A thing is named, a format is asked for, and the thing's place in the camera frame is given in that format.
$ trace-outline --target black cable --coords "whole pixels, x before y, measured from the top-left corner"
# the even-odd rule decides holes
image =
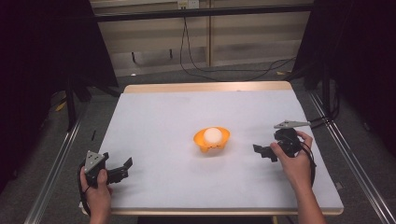
[[[301,146],[301,150],[303,152],[305,152],[305,154],[308,156],[308,159],[309,159],[309,166],[311,168],[311,187],[312,187],[312,186],[314,186],[314,182],[315,182],[315,174],[316,174],[317,165],[315,164],[314,153],[312,152],[311,147],[309,147],[304,142],[302,142],[302,144],[305,145],[309,150],[309,152],[308,152],[308,150],[305,147]]]
[[[291,220],[291,217],[286,217],[286,219],[288,220],[289,224],[294,224],[293,220]]]
[[[87,203],[87,197],[85,195],[85,192],[87,191],[87,189],[85,189],[85,191],[82,189],[81,186],[81,179],[79,178],[79,174],[81,172],[81,168],[85,165],[85,160],[79,165],[78,167],[78,171],[77,171],[77,182],[78,182],[78,191],[79,191],[79,198],[81,200],[82,203],[82,207],[84,208],[85,212],[87,212],[88,216],[91,216],[91,209],[88,206]]]
[[[324,120],[322,123],[320,123],[318,125],[311,126],[311,129],[316,129],[317,127],[320,127],[324,124],[329,123],[331,120],[335,120],[340,113],[340,105],[341,105],[341,101],[340,101],[339,87],[337,84],[335,84],[335,93],[334,93],[334,97],[332,100],[332,111],[327,116],[309,120],[309,122],[311,122],[311,123],[315,122],[315,121],[319,121],[319,120]]]
[[[274,70],[274,69],[277,69],[277,68],[279,68],[279,67],[282,67],[282,66],[285,65],[286,63],[289,63],[289,62],[295,60],[295,57],[293,57],[293,58],[291,58],[291,59],[278,60],[278,61],[272,62],[272,63],[270,64],[270,67],[269,67],[268,69],[259,69],[259,70],[255,70],[255,69],[215,69],[215,70],[205,70],[205,69],[199,68],[199,67],[195,64],[195,62],[193,61],[192,56],[191,56],[191,45],[190,45],[189,29],[188,29],[188,27],[187,27],[186,18],[184,18],[184,29],[183,29],[183,36],[182,36],[182,39],[181,39],[181,47],[180,47],[180,53],[179,53],[180,59],[179,59],[179,61],[180,61],[180,65],[181,65],[182,69],[183,69],[187,74],[189,74],[189,75],[191,75],[191,76],[194,76],[194,77],[204,77],[204,78],[207,78],[207,79],[210,79],[210,80],[214,80],[214,81],[219,81],[219,82],[227,82],[227,81],[228,81],[228,80],[219,80],[219,79],[216,79],[216,78],[213,78],[213,77],[207,77],[207,76],[192,74],[192,73],[190,73],[189,71],[187,71],[187,70],[184,68],[183,63],[182,63],[182,61],[181,61],[181,52],[182,52],[183,46],[184,46],[184,36],[185,36],[185,35],[187,36],[187,43],[188,43],[188,47],[189,47],[189,56],[190,56],[190,60],[191,60],[192,65],[194,66],[195,69],[197,69],[197,70],[199,70],[199,71],[201,71],[201,72],[205,72],[205,73],[212,73],[212,72],[264,72],[263,74],[259,74],[259,75],[256,76],[256,77],[249,78],[249,79],[247,79],[247,80],[242,80],[242,81],[251,81],[251,80],[254,80],[254,79],[257,79],[257,78],[259,78],[259,77],[262,77],[262,76],[266,75],[266,74],[267,74],[269,71],[271,71],[271,70]],[[282,62],[282,61],[285,61],[285,62],[282,63],[282,64],[279,65],[279,66],[274,67],[274,68],[272,67],[275,63]]]

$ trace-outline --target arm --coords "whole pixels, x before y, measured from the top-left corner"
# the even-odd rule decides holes
[[[107,224],[111,214],[111,189],[107,187],[107,171],[99,172],[97,182],[98,188],[89,188],[84,174],[84,167],[79,173],[81,187],[86,191],[88,205],[91,209],[91,224]]]
[[[297,134],[311,147],[313,138],[306,133]],[[299,223],[326,223],[326,220],[318,206],[317,198],[311,188],[311,173],[308,155],[300,151],[295,158],[288,157],[277,143],[271,144],[271,149],[282,163],[298,204]]]

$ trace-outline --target wooden table edge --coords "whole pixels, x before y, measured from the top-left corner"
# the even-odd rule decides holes
[[[339,216],[344,209],[326,209],[324,216]],[[297,215],[297,210],[283,209],[113,209],[111,214],[121,216],[290,216]]]
[[[181,91],[268,91],[292,90],[287,81],[257,82],[206,82],[129,85],[124,93],[133,92],[181,92]]]

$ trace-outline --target white table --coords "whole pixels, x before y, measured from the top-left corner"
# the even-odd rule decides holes
[[[133,85],[121,95],[100,152],[108,169],[129,157],[129,177],[112,185],[113,214],[263,216],[297,214],[280,162],[262,159],[274,125],[305,121],[288,82]],[[192,140],[206,127],[231,132],[223,150],[203,154]],[[309,127],[297,128],[313,135]],[[314,192],[325,215],[344,206],[318,146]]]

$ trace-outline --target aluminum rail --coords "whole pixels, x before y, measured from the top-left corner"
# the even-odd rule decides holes
[[[150,11],[136,13],[107,13],[97,14],[92,17],[69,17],[58,18],[61,21],[138,21],[153,19],[171,19],[187,17],[206,17],[206,16],[230,16],[230,15],[247,15],[247,14],[264,14],[264,13],[282,13],[282,12],[303,12],[312,11],[314,7],[340,7],[336,4],[314,5],[314,4],[296,4],[296,5],[279,5],[266,7],[211,7],[196,9],[177,9],[165,11]]]
[[[326,113],[321,102],[320,98],[315,92],[309,93],[311,100],[322,117],[326,117]],[[352,171],[353,175],[358,180],[359,184],[361,185],[361,189],[365,193],[367,199],[371,203],[372,207],[378,214],[381,222],[384,224],[393,224],[396,223],[395,217],[390,212],[384,198],[381,196],[377,188],[374,186],[373,182],[370,180],[369,176],[364,172],[364,169],[361,167],[358,159],[355,157],[355,154],[351,150],[347,140],[341,134],[340,130],[338,129],[337,125],[333,120],[324,120],[326,126],[332,135],[332,138],[335,141],[335,144],[340,149],[341,153],[346,160],[350,170]]]
[[[55,183],[64,167],[64,162],[66,161],[70,148],[76,138],[81,120],[84,118],[87,108],[88,103],[82,104],[76,124],[72,130],[67,133],[61,149],[59,150],[58,156],[56,157],[55,162],[52,164],[49,175],[47,176],[40,193],[35,199],[35,203],[33,204],[27,218],[25,219],[24,224],[40,223],[40,220],[44,215],[44,211],[47,208],[48,202],[50,201],[50,196],[54,190]]]

